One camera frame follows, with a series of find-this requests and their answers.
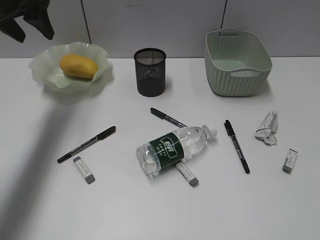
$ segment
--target plastic bottle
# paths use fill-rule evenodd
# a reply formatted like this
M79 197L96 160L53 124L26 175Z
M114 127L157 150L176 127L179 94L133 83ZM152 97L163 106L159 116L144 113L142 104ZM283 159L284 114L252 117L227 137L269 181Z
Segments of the plastic bottle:
M138 147L135 151L143 172L156 175L161 169L182 159L190 159L217 135L217 129L208 125L187 126L172 131Z

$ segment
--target bottle label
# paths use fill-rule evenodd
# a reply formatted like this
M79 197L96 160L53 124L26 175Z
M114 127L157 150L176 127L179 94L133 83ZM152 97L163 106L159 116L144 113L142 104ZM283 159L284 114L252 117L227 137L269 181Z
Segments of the bottle label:
M185 153L177 136L170 132L149 142L159 158L161 169L164 169L184 158Z

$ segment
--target plastic basket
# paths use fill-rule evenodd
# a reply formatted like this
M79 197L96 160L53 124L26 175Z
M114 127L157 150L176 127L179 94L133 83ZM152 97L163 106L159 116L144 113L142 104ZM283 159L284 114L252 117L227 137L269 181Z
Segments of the plastic basket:
M209 85L221 96L256 94L272 69L260 40L251 32L231 27L206 35L204 60Z

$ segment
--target yellow mango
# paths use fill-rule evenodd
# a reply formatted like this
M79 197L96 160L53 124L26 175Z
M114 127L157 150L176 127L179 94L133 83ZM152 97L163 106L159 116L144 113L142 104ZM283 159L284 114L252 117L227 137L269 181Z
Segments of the yellow mango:
M63 56L60 60L60 68L65 74L85 79L91 79L98 71L98 66L94 61L76 54Z

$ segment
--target gray wall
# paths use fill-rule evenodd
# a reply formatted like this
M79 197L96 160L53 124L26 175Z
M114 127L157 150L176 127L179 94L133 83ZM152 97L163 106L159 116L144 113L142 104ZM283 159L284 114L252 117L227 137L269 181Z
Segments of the gray wall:
M221 27L224 0L84 0L91 40L112 58L147 47L203 57L205 35Z
M203 57L205 34L220 28L225 0L83 0L93 44L110 58L146 47L168 57ZM47 40L18 19L24 43L0 32L0 58L32 58L53 45L89 42L81 0L51 0ZM224 27L255 33L272 57L320 56L320 0L228 0Z
M320 0L228 0L224 27L252 32L270 56L320 56Z

